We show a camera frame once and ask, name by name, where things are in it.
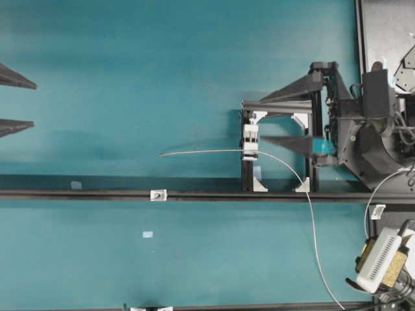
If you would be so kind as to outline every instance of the small white label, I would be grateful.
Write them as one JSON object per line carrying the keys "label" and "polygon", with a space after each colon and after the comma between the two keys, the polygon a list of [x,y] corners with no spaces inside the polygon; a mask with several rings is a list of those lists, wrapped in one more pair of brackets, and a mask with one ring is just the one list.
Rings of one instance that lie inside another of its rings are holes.
{"label": "small white label", "polygon": [[72,181],[71,182],[71,189],[72,190],[82,190],[82,183],[80,181]]}
{"label": "small white label", "polygon": [[143,238],[152,238],[153,231],[143,231]]}

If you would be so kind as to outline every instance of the black metal rail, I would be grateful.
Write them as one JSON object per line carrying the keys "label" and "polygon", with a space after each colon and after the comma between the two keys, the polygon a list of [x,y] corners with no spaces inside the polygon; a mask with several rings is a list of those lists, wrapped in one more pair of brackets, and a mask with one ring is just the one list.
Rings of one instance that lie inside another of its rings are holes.
{"label": "black metal rail", "polygon": [[[345,308],[360,308],[370,304],[368,301],[343,302]],[[157,311],[157,307],[140,307],[148,311]],[[129,308],[89,308],[65,310],[37,310],[37,311],[124,311]],[[258,305],[219,305],[219,306],[174,306],[174,311],[332,311],[338,310],[336,303],[270,303]]]}
{"label": "black metal rail", "polygon": [[[367,203],[370,193],[310,192],[313,202]],[[150,201],[149,190],[0,190],[0,200]],[[167,190],[167,201],[190,202],[307,202],[300,192],[206,192]],[[379,193],[373,203],[415,204],[415,194]]]}

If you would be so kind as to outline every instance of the gray metal plate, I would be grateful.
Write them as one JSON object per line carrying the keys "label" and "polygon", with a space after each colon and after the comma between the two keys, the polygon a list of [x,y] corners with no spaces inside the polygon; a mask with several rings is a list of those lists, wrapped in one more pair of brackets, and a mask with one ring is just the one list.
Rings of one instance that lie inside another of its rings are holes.
{"label": "gray metal plate", "polygon": [[413,47],[404,59],[405,68],[415,69],[415,47]]}
{"label": "gray metal plate", "polygon": [[415,0],[362,0],[366,71],[386,60],[395,73],[415,44]]}
{"label": "gray metal plate", "polygon": [[415,71],[404,68],[401,63],[395,74],[395,83],[404,91],[412,91],[415,88]]}

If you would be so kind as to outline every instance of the yellow component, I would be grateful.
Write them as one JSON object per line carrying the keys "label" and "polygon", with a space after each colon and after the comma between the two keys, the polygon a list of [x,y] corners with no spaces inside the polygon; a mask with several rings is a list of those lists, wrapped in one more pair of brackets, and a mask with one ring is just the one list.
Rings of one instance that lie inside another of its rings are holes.
{"label": "yellow component", "polygon": [[383,277],[382,284],[392,288],[395,285],[395,282],[397,280],[397,277],[399,277],[399,274],[401,273],[401,270],[403,268],[403,265],[405,264],[405,261],[407,261],[408,255],[397,251],[394,258],[392,259],[385,276]]}
{"label": "yellow component", "polygon": [[375,239],[371,238],[369,240],[369,242],[364,246],[363,250],[362,250],[362,254],[361,254],[361,258],[359,260],[359,262],[356,265],[356,271],[360,272],[360,270],[363,267],[364,262],[366,261],[366,259],[368,258],[372,248],[374,248],[375,245]]}

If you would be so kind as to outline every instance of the white device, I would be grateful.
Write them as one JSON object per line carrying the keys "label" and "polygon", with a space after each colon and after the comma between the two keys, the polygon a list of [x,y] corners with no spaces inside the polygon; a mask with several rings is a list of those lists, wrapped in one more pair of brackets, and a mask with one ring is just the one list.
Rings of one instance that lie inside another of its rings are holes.
{"label": "white device", "polygon": [[402,237],[396,230],[383,228],[357,275],[356,283],[367,292],[375,293],[401,243]]}
{"label": "white device", "polygon": [[405,261],[405,270],[415,279],[415,231],[407,229],[403,233],[403,243],[409,249],[408,259]]}
{"label": "white device", "polygon": [[256,124],[244,125],[243,149],[245,152],[258,150],[258,127]]}

